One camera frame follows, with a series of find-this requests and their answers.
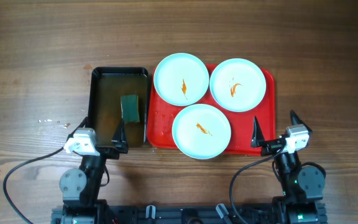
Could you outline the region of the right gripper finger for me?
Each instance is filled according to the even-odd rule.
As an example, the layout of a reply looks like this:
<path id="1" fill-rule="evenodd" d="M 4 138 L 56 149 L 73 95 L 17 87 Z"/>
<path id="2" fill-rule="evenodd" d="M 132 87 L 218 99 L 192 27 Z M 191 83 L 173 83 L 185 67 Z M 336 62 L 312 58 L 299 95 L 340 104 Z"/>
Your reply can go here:
<path id="1" fill-rule="evenodd" d="M 302 124 L 308 130 L 309 134 L 312 133 L 312 129 L 304 121 L 302 121 L 293 110 L 290 111 L 290 119 L 292 125 Z"/>
<path id="2" fill-rule="evenodd" d="M 263 132 L 261 130 L 260 124 L 256 116 L 253 119 L 253 132 L 252 132 L 252 139 L 251 139 L 251 147 L 261 147 L 265 142 L 265 138 Z"/>

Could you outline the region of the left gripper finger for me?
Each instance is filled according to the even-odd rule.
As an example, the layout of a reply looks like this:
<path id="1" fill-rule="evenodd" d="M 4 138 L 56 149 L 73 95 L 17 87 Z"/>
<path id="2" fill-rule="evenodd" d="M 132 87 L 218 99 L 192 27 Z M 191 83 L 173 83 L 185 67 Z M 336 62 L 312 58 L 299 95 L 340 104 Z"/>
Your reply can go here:
<path id="1" fill-rule="evenodd" d="M 82 122 L 67 136 L 67 140 L 69 140 L 70 138 L 73 137 L 74 133 L 77 131 L 77 129 L 79 128 L 84 128 L 86 126 L 88 122 L 88 117 L 86 116 Z"/>
<path id="2" fill-rule="evenodd" d="M 114 132 L 114 135 L 111 139 L 111 142 L 118 143 L 118 144 L 126 144 L 127 143 L 127 139 L 126 139 L 126 132 L 125 132 L 125 122 L 123 119 L 121 119 L 117 129 Z"/>

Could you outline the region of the green sponge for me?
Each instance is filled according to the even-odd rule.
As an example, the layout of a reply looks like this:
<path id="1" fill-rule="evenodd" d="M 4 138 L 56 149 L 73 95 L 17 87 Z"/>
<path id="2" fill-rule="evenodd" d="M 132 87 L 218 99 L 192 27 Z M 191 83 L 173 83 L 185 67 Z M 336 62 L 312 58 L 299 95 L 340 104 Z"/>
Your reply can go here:
<path id="1" fill-rule="evenodd" d="M 121 113 L 125 123 L 139 123 L 139 99 L 137 95 L 121 96 Z"/>

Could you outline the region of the light blue plate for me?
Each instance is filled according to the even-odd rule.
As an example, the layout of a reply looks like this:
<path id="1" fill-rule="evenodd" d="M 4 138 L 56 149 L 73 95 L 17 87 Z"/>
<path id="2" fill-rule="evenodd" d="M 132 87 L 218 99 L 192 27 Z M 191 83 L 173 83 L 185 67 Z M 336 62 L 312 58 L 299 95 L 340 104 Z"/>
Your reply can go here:
<path id="1" fill-rule="evenodd" d="M 243 58 L 231 58 L 213 70 L 209 89 L 220 107 L 240 113 L 260 104 L 267 91 L 267 81 L 255 63 Z"/>
<path id="2" fill-rule="evenodd" d="M 175 53 L 159 62 L 153 81 L 163 101 L 174 106 L 188 106 L 204 97 L 209 87 L 209 72 L 198 57 Z"/>
<path id="3" fill-rule="evenodd" d="M 231 140 L 231 125 L 219 109 L 195 104 L 182 109 L 173 120 L 176 147 L 194 159 L 212 159 L 222 154 Z"/>

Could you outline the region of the light blue plate bottom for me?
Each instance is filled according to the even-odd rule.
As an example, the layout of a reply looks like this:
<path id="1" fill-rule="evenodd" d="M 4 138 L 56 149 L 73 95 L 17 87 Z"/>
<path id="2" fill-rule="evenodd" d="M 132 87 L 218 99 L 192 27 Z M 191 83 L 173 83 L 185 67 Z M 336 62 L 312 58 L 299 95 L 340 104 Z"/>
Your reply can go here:
<path id="1" fill-rule="evenodd" d="M 182 109 L 173 120 L 176 147 L 194 159 L 212 159 L 222 154 L 231 140 L 231 125 L 219 109 L 195 104 Z"/>

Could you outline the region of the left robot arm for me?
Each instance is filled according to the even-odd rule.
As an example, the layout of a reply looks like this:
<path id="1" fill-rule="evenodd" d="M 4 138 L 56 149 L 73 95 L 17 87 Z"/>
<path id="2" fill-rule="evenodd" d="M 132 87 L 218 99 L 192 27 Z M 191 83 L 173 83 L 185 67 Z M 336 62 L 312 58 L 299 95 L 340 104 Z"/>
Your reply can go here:
<path id="1" fill-rule="evenodd" d="M 99 200 L 102 178 L 107 174 L 106 161 L 119 159 L 121 153 L 128 152 L 124 120 L 120 120 L 111 139 L 111 145 L 97 144 L 96 132 L 87 128 L 85 118 L 69 136 L 64 145 L 67 153 L 81 156 L 77 169 L 66 171 L 59 182 L 63 193 L 61 215 L 54 215 L 52 223 L 59 224 L 96 224 L 117 223 L 117 216 L 106 200 Z"/>

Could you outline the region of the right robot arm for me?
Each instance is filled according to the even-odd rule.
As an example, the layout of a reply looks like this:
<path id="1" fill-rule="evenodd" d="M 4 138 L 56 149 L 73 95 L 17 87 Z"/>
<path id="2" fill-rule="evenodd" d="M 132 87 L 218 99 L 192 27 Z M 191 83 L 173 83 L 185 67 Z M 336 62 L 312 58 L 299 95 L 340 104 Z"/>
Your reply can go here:
<path id="1" fill-rule="evenodd" d="M 273 169 L 283 195 L 272 200 L 275 223 L 327 223 L 323 190 L 326 171 L 314 162 L 302 163 L 298 151 L 308 146 L 313 133 L 294 111 L 291 125 L 278 139 L 266 140 L 254 118 L 252 147 L 260 147 L 262 156 L 273 156 Z"/>

